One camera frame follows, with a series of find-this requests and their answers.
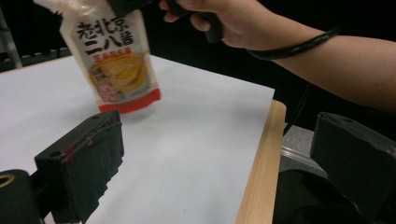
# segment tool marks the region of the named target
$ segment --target black background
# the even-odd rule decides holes
[[[262,0],[262,3],[277,14],[323,31],[339,26],[342,35],[396,40],[394,1]],[[0,0],[0,4],[21,56],[65,47],[58,32],[60,16],[36,6],[32,0]],[[306,86],[304,80],[272,62],[251,57],[244,49],[207,43],[205,35],[192,28],[188,17],[174,23],[164,22],[164,12],[157,3],[143,7],[142,12],[151,54],[274,88],[274,98],[287,106],[290,121]],[[314,130],[320,111],[354,119],[396,139],[395,115],[352,104],[318,87],[310,92],[296,125]]]

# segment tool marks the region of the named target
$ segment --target white table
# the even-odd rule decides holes
[[[274,90],[151,60],[163,98],[121,116],[123,164],[88,223],[234,223]],[[1,171],[32,174],[36,154],[99,113],[73,57],[1,74],[0,98]]]

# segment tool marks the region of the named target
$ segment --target bracelet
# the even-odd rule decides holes
[[[281,48],[281,49],[270,49],[270,50],[251,50],[248,49],[247,52],[254,57],[265,60],[272,61],[276,59],[284,59],[294,56],[296,54],[302,53],[309,49],[312,49],[326,40],[332,38],[335,35],[338,35],[340,32],[340,28],[334,27],[330,31],[324,33],[323,35],[318,35],[312,39],[309,39],[301,44],[294,45],[291,47]]]

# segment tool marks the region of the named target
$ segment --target plastic pouch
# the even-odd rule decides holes
[[[161,99],[139,10],[116,17],[105,0],[35,0],[62,13],[61,34],[101,112],[121,113]]]

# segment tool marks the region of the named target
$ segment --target black cord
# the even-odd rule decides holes
[[[312,84],[307,82],[303,95],[301,96],[300,102],[297,104],[297,107],[294,110],[294,114],[290,117],[290,122],[288,123],[288,125],[286,125],[285,129],[283,130],[283,135],[285,135],[290,130],[291,126],[293,126],[295,121],[300,117],[300,114],[304,109],[306,100],[308,99],[309,92],[311,92],[311,89],[312,89]]]
[[[328,39],[332,38],[335,35],[338,35],[340,33],[340,28],[334,27],[330,31],[318,35],[312,39],[309,39],[301,44],[290,46],[290,47],[285,47],[281,49],[270,49],[270,50],[251,50],[248,49],[247,52],[251,54],[252,56],[260,59],[260,60],[265,60],[265,61],[272,61],[272,60],[277,60],[277,59],[285,59],[292,57],[294,55],[297,55],[299,53],[303,53],[305,51],[308,51]]]

